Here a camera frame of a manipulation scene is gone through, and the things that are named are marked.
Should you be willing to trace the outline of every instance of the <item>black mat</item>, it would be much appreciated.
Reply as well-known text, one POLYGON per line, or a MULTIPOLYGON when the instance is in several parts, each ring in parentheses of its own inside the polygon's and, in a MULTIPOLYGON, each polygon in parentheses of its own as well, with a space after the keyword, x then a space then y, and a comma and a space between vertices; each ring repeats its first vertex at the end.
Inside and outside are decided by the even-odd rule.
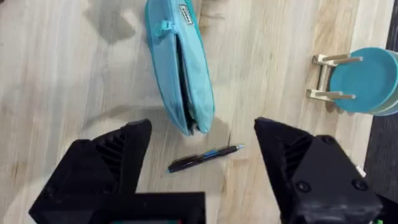
MULTIPOLYGON (((398 52, 398 0, 386 49, 398 52)), ((373 118, 365 172, 375 192, 398 202, 398 114, 373 118)))

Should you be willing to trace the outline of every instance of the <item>pen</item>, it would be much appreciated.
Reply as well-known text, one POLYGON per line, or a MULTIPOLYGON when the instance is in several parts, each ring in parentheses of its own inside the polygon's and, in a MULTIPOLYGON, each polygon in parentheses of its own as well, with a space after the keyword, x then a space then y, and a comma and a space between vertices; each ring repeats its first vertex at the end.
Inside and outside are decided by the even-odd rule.
POLYGON ((206 161, 226 156, 228 154, 234 153, 238 151, 239 149, 242 149, 244 147, 244 144, 240 144, 237 146, 228 146, 224 147, 222 149, 216 150, 210 150, 202 155, 192 155, 192 156, 187 156, 181 159, 177 159, 171 165, 169 165, 169 169, 167 170, 168 173, 173 173, 177 172, 180 170, 187 169, 189 167, 193 167, 196 165, 199 165, 201 163, 204 163, 206 161))

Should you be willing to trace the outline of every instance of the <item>wooden table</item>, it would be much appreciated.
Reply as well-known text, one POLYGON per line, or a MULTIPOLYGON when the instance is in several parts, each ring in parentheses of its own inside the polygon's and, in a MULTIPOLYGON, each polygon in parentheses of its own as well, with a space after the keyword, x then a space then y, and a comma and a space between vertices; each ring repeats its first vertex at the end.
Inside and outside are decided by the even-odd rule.
POLYGON ((337 138, 363 165, 372 117, 305 97, 314 54, 384 47, 393 0, 203 0, 216 117, 186 137, 168 119, 146 45, 145 0, 6 0, 0 5, 0 220, 27 211, 70 143, 149 118, 139 192, 206 191, 208 223, 279 223, 253 130, 259 116, 337 138), (245 150, 176 174, 178 157, 245 150))

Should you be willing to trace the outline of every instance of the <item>teal plate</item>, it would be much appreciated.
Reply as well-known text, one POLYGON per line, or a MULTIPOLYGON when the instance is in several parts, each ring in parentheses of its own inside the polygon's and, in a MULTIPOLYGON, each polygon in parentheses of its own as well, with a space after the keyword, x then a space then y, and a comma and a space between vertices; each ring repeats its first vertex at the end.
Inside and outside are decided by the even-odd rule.
POLYGON ((360 49, 351 57, 362 62, 338 65, 330 80, 330 91, 355 95, 353 100, 335 100, 343 110, 367 113, 381 106, 398 84, 398 63, 388 51, 379 48, 360 49))

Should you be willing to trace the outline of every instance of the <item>pencil case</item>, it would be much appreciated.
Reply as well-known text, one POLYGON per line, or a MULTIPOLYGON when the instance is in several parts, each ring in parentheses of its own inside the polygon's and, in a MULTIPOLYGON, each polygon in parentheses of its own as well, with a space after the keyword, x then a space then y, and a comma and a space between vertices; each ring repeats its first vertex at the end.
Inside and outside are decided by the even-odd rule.
POLYGON ((157 84, 171 120, 186 135, 194 127, 207 133, 215 105, 191 0, 148 0, 145 15, 157 84))

